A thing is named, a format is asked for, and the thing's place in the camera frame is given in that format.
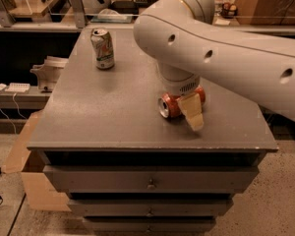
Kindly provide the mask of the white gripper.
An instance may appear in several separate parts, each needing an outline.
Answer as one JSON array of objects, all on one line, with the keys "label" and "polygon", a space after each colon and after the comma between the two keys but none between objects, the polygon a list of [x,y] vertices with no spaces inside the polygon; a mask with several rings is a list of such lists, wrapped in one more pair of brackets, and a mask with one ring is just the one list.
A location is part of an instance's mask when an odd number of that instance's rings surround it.
[{"label": "white gripper", "polygon": [[204,125],[201,98],[196,92],[191,92],[200,84],[200,77],[161,62],[157,62],[157,71],[170,94],[185,95],[178,99],[178,106],[191,129],[199,131]]}]

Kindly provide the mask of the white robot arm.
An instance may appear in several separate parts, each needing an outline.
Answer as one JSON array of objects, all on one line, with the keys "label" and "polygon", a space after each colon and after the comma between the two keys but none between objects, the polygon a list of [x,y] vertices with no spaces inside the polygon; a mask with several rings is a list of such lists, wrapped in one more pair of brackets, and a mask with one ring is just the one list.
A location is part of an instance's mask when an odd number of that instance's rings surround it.
[{"label": "white robot arm", "polygon": [[214,0],[158,0],[134,24],[165,88],[193,91],[204,78],[295,122],[295,39],[212,24]]}]

